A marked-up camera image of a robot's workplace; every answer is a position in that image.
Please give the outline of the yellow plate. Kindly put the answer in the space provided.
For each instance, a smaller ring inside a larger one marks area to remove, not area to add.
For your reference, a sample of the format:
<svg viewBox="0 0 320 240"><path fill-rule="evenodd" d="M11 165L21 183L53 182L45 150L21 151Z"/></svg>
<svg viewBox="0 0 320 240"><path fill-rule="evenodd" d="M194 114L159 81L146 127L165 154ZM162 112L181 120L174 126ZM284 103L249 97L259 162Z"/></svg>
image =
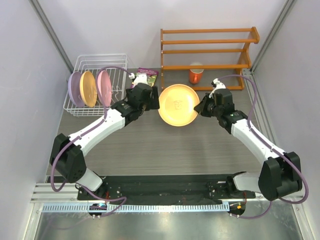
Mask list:
<svg viewBox="0 0 320 240"><path fill-rule="evenodd" d="M84 104L93 108L97 102L97 87L95 77L90 71L85 71L79 82L80 96Z"/></svg>
<svg viewBox="0 0 320 240"><path fill-rule="evenodd" d="M183 127L196 119L194 107L199 103L198 94L190 86L173 84L161 92L158 113L168 125Z"/></svg>

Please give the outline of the pink plate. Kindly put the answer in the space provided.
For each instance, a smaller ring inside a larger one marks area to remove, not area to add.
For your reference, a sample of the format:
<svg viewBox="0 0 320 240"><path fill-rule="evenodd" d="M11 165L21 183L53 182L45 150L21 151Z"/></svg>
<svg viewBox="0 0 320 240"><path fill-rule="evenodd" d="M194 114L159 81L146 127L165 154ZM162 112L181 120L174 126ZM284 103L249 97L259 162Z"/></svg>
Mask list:
<svg viewBox="0 0 320 240"><path fill-rule="evenodd" d="M97 89L99 92L98 97L100 102L108 108L112 101L112 84L110 76L106 70L101 71L98 75Z"/></svg>

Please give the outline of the white wire dish rack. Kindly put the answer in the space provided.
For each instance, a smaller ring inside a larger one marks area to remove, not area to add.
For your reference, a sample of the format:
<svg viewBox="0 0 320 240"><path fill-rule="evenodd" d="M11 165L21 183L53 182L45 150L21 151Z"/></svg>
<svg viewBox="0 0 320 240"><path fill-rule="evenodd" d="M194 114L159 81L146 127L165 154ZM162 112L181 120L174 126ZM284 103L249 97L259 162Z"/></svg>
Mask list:
<svg viewBox="0 0 320 240"><path fill-rule="evenodd" d="M110 107L125 96L126 80L129 74L128 57L124 53L119 54L89 54L78 56L73 73L67 80L67 94L63 109L76 117L96 117L104 114L104 105ZM87 81L81 81L82 76L90 72L98 77L96 102L88 106L81 95L84 87L88 87Z"/></svg>

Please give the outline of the lilac plate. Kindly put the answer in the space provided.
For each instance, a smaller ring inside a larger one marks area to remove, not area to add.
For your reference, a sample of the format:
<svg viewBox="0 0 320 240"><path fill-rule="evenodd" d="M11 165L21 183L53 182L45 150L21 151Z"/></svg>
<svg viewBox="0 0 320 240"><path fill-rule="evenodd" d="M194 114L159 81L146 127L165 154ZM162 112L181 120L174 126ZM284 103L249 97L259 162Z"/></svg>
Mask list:
<svg viewBox="0 0 320 240"><path fill-rule="evenodd" d="M68 95L77 108L83 108L85 106L80 93L81 76L82 74L76 71L73 72L68 79Z"/></svg>

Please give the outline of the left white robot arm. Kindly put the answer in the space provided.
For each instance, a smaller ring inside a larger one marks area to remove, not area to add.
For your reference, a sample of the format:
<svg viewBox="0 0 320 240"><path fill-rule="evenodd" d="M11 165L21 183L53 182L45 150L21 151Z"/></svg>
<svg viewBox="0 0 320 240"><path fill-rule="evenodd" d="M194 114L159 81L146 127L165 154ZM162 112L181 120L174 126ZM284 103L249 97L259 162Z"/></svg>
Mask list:
<svg viewBox="0 0 320 240"><path fill-rule="evenodd" d="M77 183L100 200L107 192L100 176L90 170L86 155L102 140L137 120L145 111L158 110L159 93L156 86L138 83L126 90L124 99L114 103L102 117L69 136L55 137L50 155L51 173L58 171L67 183Z"/></svg>

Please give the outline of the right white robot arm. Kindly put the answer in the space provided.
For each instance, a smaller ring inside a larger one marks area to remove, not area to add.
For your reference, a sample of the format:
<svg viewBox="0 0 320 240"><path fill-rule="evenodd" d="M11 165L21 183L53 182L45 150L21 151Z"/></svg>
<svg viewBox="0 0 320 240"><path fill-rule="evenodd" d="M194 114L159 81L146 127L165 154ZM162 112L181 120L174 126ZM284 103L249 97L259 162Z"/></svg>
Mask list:
<svg viewBox="0 0 320 240"><path fill-rule="evenodd" d="M203 117L215 117L219 125L241 141L261 163L259 175L240 172L231 177L231 182L225 186L230 197L251 191L274 201L302 189L299 156L295 152L285 152L259 132L245 113L235 109L228 89L205 94L194 110Z"/></svg>

